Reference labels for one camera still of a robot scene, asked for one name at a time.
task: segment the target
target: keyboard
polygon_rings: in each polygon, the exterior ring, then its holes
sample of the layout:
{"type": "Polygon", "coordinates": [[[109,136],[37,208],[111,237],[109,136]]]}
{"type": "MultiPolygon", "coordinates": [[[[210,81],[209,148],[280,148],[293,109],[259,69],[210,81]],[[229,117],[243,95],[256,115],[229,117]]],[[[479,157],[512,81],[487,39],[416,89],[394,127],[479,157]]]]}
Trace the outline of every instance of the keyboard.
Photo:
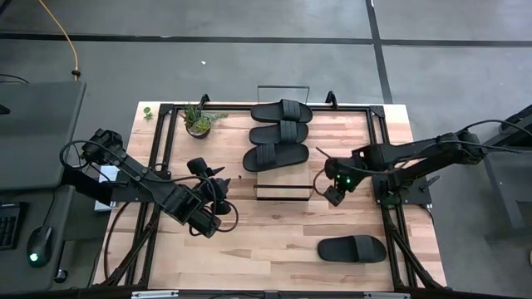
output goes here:
{"type": "Polygon", "coordinates": [[[15,249],[26,203],[0,204],[0,251],[15,249]]]}

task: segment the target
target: desk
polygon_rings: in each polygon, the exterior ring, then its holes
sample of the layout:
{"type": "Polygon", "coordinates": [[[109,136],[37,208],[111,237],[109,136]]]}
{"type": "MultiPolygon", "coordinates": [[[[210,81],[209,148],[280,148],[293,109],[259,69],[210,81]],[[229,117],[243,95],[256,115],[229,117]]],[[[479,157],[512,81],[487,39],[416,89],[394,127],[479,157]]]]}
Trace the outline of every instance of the desk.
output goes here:
{"type": "MultiPolygon", "coordinates": [[[[157,115],[160,102],[140,102],[130,136],[128,153],[147,164],[156,120],[145,120],[150,107],[157,115]]],[[[412,141],[404,105],[385,105],[387,128],[393,144],[412,141]]],[[[229,113],[217,121],[205,140],[188,136],[178,119],[170,159],[173,177],[190,175],[189,159],[202,156],[210,167],[225,166],[220,178],[231,178],[228,200],[240,211],[239,226],[231,233],[216,233],[211,239],[191,237],[188,227],[161,214],[149,288],[280,290],[280,291],[389,291],[392,275],[389,262],[354,264],[324,262],[316,246],[324,238],[370,234],[384,242],[381,211],[375,205],[371,180],[365,179],[343,203],[333,207],[314,194],[308,202],[257,201],[253,186],[257,174],[242,167],[244,153],[253,147],[247,132],[256,124],[248,111],[229,113]]],[[[332,156],[349,156],[351,150],[369,143],[367,121],[357,112],[315,112],[306,140],[310,150],[308,166],[312,177],[323,167],[325,157],[319,146],[332,156]]],[[[160,155],[165,137],[160,142],[160,155]]],[[[325,190],[330,182],[318,179],[325,190]]],[[[138,205],[122,214],[109,249],[111,270],[126,254],[133,239],[138,205]]],[[[431,275],[445,285],[436,235],[427,213],[417,206],[405,206],[411,248],[431,275]]],[[[222,216],[229,227],[233,215],[222,216]]],[[[401,277],[406,281],[404,258],[398,254],[401,277]]],[[[95,282],[103,280],[100,259],[95,282]]]]}

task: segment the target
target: stacked sandals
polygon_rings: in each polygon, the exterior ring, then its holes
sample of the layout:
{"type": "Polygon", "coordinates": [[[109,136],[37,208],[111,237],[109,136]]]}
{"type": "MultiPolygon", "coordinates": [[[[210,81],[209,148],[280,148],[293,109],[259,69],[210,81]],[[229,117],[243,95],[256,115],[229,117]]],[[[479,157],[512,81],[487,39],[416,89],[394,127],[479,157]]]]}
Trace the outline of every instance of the stacked sandals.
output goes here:
{"type": "Polygon", "coordinates": [[[313,118],[307,105],[285,99],[279,103],[255,105],[251,108],[251,118],[276,125],[249,131],[249,141],[257,146],[244,155],[244,169],[260,172],[308,160],[308,148],[301,145],[308,136],[306,124],[313,118]]]}

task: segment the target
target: computer mouse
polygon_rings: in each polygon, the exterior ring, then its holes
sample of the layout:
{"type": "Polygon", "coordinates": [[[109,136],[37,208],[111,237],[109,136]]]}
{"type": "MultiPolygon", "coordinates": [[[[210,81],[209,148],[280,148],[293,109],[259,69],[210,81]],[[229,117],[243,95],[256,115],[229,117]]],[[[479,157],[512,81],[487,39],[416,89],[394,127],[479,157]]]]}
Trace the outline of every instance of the computer mouse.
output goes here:
{"type": "Polygon", "coordinates": [[[27,261],[32,267],[43,267],[52,257],[52,228],[36,228],[27,240],[27,261]]]}

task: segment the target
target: orange cable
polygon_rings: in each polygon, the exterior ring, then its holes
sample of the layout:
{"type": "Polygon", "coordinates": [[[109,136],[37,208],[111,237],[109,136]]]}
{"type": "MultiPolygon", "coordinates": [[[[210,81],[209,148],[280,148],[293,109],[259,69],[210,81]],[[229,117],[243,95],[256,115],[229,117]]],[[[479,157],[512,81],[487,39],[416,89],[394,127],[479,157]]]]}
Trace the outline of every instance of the orange cable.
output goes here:
{"type": "MultiPolygon", "coordinates": [[[[75,62],[74,71],[75,72],[79,72],[78,71],[78,64],[77,64],[76,48],[74,47],[74,44],[72,44],[72,41],[70,40],[70,37],[68,37],[67,32],[65,31],[65,29],[63,29],[63,26],[61,26],[61,23],[59,23],[59,21],[56,19],[56,17],[53,16],[53,13],[50,12],[50,9],[48,9],[46,4],[44,4],[44,2],[42,0],[39,0],[39,3],[44,7],[44,9],[48,12],[50,17],[52,17],[53,21],[57,24],[59,29],[61,29],[61,31],[63,32],[63,35],[65,36],[66,40],[68,41],[68,44],[70,45],[70,48],[72,49],[72,53],[74,53],[74,62],[75,62]]],[[[77,75],[75,75],[75,74],[73,74],[73,75],[74,75],[74,81],[77,81],[77,75]]]]}

